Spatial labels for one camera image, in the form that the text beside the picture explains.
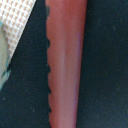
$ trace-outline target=dark fabric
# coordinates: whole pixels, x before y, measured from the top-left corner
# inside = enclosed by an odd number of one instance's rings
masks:
[[[46,13],[37,0],[0,92],[0,128],[49,128]],[[128,2],[88,0],[77,128],[128,127]]]

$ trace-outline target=patterned fabric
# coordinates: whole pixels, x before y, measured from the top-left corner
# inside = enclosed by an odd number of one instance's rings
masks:
[[[5,25],[11,58],[35,2],[36,0],[0,0],[0,21]]]

